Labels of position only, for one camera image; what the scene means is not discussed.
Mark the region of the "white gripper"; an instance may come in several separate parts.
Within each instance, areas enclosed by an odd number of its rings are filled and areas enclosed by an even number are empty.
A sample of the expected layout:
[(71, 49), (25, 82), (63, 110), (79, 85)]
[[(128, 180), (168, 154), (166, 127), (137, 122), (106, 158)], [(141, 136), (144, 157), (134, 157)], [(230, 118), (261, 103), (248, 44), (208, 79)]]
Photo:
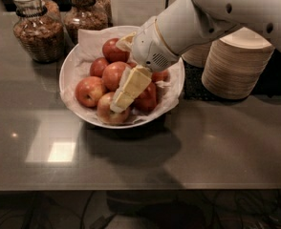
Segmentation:
[(169, 50), (163, 41), (156, 16), (139, 27), (137, 32), (131, 32), (119, 39), (116, 47), (124, 52), (131, 51), (139, 64), (124, 70), (113, 96), (111, 110), (122, 113), (148, 87), (152, 72), (166, 70), (179, 60), (179, 56)]

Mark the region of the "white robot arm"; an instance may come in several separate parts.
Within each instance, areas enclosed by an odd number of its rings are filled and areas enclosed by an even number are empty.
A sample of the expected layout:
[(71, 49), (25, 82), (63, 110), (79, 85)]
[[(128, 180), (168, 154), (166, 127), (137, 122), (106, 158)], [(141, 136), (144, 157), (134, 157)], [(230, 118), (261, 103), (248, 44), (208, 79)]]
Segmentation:
[(148, 86), (153, 72), (167, 69), (192, 47), (243, 27), (281, 52), (281, 0), (176, 0), (118, 41), (117, 47), (129, 51), (137, 67), (124, 72), (111, 110), (125, 111)]

